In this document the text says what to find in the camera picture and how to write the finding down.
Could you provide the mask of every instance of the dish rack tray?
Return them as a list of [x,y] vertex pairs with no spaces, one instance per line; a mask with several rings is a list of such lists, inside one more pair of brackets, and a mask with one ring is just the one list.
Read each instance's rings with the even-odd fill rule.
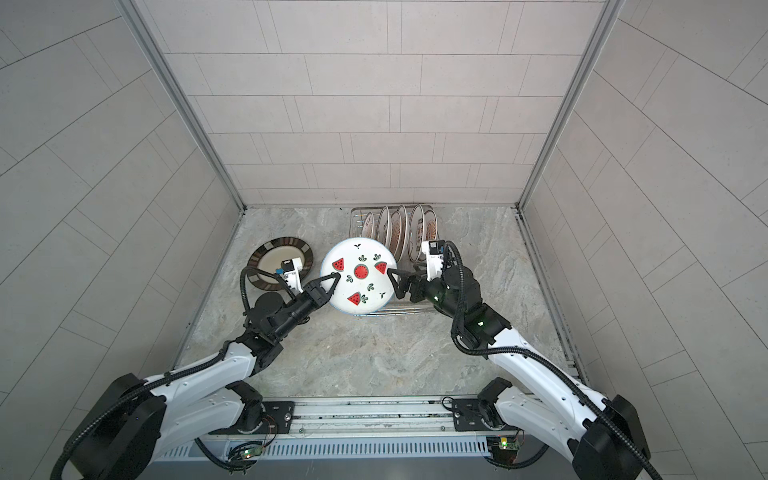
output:
[[[424,210],[432,209],[432,205],[429,204],[421,204]],[[411,217],[411,211],[416,206],[416,204],[412,205],[405,205],[406,207],[406,215],[409,217],[409,224],[410,217]],[[400,205],[387,205],[389,207],[389,211],[393,212],[400,208]],[[349,213],[349,237],[361,237],[362,236],[362,223],[366,220],[366,216],[371,213],[373,214],[373,218],[376,220],[376,225],[379,224],[379,217],[382,213],[382,208],[384,208],[384,205],[379,205],[378,207],[355,207],[351,210]],[[406,232],[406,235],[410,235],[410,229]],[[402,259],[398,261],[397,268],[399,270],[415,270],[413,267],[413,263],[408,258],[408,252],[403,252]],[[366,315],[359,315],[359,316],[387,316],[387,315],[415,315],[417,313],[426,313],[426,312],[434,312],[435,309],[432,307],[431,303],[410,303],[406,299],[398,300],[395,297],[393,297],[389,303],[387,303],[382,308],[378,309],[377,311],[373,313],[367,313]]]

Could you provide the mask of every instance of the tiled wall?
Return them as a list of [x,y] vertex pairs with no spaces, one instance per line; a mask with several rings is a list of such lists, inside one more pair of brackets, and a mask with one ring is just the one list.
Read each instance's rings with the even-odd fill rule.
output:
[[278,205],[517,201],[602,8],[137,4],[245,203]]
[[169,366],[236,219],[110,0],[0,2],[0,478]]
[[673,478],[768,473],[766,31],[763,0],[627,0],[525,207],[591,381]]

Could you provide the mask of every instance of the gray stone surface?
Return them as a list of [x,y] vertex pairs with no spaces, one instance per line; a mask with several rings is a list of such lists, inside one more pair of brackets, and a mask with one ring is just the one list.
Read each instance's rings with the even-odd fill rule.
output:
[[[509,207],[437,207],[440,237],[453,240],[482,294],[541,353],[565,365],[562,346]],[[251,253],[276,237],[293,236],[313,249],[308,278],[349,232],[348,208],[250,209],[187,344],[181,362],[216,352],[243,331],[238,279]],[[259,290],[248,285],[251,303]],[[509,375],[452,344],[451,320],[437,312],[354,317],[326,306],[295,328],[284,351],[248,379],[265,397],[474,394]]]

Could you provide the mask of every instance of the watermelon slice design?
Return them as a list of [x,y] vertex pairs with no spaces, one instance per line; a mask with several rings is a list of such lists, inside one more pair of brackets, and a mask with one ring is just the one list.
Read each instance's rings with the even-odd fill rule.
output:
[[359,279],[364,279],[368,276],[368,267],[362,263],[355,267],[355,276]]

